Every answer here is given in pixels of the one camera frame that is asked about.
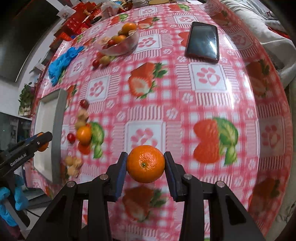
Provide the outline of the blue gloved left hand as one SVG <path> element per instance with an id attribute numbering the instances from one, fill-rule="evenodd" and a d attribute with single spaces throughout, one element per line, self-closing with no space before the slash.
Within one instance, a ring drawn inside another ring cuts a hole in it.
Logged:
<path id="1" fill-rule="evenodd" d="M 23 193 L 23 178 L 14 175 L 9 180 L 10 186 L 1 186 L 1 218 L 11 227 L 19 227 L 21 231 L 26 230 L 30 224 L 25 209 L 29 205 L 27 197 Z"/>

